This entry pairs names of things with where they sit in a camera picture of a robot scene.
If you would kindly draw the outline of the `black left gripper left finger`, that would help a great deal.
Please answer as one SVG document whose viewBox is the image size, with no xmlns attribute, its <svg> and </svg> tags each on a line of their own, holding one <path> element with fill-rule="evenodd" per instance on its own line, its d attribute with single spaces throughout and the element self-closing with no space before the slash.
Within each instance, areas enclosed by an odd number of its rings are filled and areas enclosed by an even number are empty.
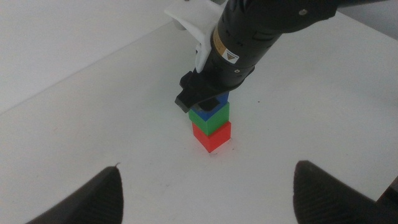
<svg viewBox="0 0 398 224">
<path fill-rule="evenodd" d="M 121 224 L 123 213 L 121 174 L 116 166 L 109 166 L 30 223 Z"/>
</svg>

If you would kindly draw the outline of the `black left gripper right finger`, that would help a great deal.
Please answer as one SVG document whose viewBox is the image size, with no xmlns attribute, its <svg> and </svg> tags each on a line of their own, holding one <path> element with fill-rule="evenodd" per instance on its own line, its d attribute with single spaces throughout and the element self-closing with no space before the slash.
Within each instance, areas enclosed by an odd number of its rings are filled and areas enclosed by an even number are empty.
<svg viewBox="0 0 398 224">
<path fill-rule="evenodd" d="M 397 179 L 373 201 L 314 163 L 299 161 L 293 190 L 298 223 L 397 224 Z"/>
</svg>

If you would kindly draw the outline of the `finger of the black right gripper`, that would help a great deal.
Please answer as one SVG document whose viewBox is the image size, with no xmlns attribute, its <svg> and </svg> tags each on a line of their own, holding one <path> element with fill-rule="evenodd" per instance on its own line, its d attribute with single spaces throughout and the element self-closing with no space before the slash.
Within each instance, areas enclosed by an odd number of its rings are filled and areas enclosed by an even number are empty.
<svg viewBox="0 0 398 224">
<path fill-rule="evenodd" d="M 217 98 L 211 98 L 209 100 L 202 101 L 198 104 L 199 110 L 202 111 L 211 111 L 219 105 L 219 101 Z"/>
</svg>

